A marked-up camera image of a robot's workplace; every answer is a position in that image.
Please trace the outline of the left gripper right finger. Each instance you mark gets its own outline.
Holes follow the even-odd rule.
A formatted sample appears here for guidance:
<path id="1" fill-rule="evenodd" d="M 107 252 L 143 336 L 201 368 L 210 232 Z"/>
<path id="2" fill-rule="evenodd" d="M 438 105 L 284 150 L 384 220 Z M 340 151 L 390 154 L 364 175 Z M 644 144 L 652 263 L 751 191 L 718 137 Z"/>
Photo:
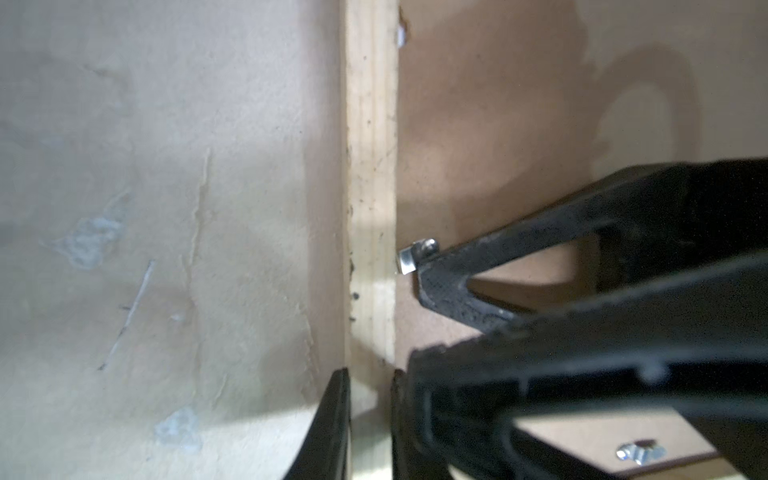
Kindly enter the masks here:
<path id="1" fill-rule="evenodd" d="M 423 453 L 416 444 L 406 399 L 406 372 L 396 369 L 391 384 L 391 437 L 393 479 L 451 480 L 448 465 L 431 454 Z"/>

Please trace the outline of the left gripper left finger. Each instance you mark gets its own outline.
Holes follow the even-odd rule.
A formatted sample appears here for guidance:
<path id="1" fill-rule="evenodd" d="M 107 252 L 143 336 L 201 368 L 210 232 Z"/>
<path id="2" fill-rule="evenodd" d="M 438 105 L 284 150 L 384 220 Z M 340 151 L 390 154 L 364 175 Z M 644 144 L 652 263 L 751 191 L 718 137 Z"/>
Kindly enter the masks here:
<path id="1" fill-rule="evenodd" d="M 347 478 L 351 385 L 347 368 L 335 370 L 285 480 Z"/>

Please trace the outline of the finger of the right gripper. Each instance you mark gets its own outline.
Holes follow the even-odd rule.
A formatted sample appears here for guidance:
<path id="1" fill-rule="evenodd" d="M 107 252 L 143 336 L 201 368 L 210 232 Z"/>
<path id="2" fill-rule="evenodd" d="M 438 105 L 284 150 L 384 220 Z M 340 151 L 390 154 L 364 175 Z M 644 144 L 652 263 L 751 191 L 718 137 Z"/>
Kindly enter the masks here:
<path id="1" fill-rule="evenodd" d="M 469 280 L 593 236 L 600 293 L 635 288 L 767 248 L 767 161 L 624 168 L 547 208 L 417 264 L 420 305 L 483 333 L 518 326 L 530 308 L 476 295 Z"/>
<path id="2" fill-rule="evenodd" d="M 478 479 L 601 479 L 525 416 L 671 407 L 745 473 L 767 451 L 767 256 L 658 278 L 451 347 L 413 353 L 409 424 Z"/>

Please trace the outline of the brown cardboard backing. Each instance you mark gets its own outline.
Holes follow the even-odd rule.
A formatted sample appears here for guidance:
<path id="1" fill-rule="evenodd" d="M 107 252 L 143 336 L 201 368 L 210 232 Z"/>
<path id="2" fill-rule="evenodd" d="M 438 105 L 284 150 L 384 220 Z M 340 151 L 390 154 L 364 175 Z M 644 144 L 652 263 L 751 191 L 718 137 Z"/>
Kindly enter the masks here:
<path id="1" fill-rule="evenodd" d="M 408 1 L 400 52 L 397 245 L 439 253 L 537 213 L 624 168 L 767 161 L 763 1 Z M 476 295 L 532 309 L 483 333 L 422 307 L 416 271 L 398 283 L 398 369 L 600 293 L 590 236 L 472 277 Z M 516 426 L 604 472 L 763 479 L 704 424 L 671 407 L 525 416 Z M 653 439 L 644 466 L 616 448 Z"/>

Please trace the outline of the wooden picture frame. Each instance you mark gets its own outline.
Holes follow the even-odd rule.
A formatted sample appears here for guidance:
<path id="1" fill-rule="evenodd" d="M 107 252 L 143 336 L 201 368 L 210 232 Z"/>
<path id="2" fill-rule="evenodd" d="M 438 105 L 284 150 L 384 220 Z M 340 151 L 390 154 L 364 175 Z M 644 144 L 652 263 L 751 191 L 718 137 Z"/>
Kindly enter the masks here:
<path id="1" fill-rule="evenodd" d="M 351 378 L 351 479 L 393 476 L 399 4 L 344 1 L 345 361 Z"/>

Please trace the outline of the silver metal turn clip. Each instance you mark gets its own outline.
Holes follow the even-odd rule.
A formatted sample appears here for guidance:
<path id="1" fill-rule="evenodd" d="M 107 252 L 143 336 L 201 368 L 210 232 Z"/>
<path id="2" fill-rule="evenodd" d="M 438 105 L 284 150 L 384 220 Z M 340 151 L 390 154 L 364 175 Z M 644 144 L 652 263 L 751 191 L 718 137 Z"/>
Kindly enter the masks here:
<path id="1" fill-rule="evenodd" d="M 631 461 L 638 466 L 644 466 L 665 457 L 666 449 L 656 440 L 643 439 L 619 445 L 615 456 L 620 461 Z"/>

